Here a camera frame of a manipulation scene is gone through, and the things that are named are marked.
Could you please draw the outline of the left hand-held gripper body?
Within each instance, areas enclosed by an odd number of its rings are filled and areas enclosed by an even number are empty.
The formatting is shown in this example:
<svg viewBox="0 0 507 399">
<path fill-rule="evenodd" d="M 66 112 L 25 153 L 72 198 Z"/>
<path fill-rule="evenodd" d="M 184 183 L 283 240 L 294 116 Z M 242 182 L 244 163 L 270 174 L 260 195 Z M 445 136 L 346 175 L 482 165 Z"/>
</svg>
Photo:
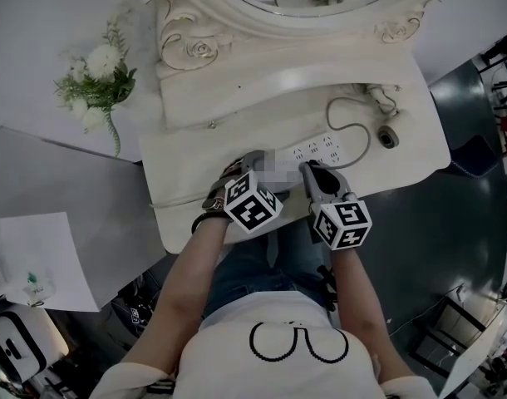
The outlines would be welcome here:
<svg viewBox="0 0 507 399">
<path fill-rule="evenodd" d="M 225 185 L 225 213 L 247 234 L 275 220 L 283 203 L 261 180 L 264 171 L 244 172 Z"/>
</svg>

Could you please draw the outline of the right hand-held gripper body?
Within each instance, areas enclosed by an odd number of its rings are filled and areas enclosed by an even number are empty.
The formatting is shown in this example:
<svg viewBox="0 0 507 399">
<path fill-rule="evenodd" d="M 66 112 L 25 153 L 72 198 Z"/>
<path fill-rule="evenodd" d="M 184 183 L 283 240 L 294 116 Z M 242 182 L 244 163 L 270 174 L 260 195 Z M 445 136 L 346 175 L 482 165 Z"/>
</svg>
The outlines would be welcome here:
<svg viewBox="0 0 507 399">
<path fill-rule="evenodd" d="M 330 250 L 361 246 L 372 228 L 366 203 L 357 196 L 355 200 L 311 202 L 311 210 L 313 230 Z"/>
</svg>

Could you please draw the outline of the person's left hand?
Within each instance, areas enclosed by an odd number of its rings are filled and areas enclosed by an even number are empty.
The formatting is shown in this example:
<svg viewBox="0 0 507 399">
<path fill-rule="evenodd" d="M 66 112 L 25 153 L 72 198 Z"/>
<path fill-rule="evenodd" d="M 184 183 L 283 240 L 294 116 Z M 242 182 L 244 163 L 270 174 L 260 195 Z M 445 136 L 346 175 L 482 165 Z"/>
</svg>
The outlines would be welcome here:
<svg viewBox="0 0 507 399">
<path fill-rule="evenodd" d="M 229 219 L 224 211 L 226 189 L 225 185 L 232 180 L 237 180 L 243 173 L 244 159 L 240 158 L 228 165 L 220 177 L 210 186 L 209 193 L 202 204 L 202 218 Z"/>
</svg>

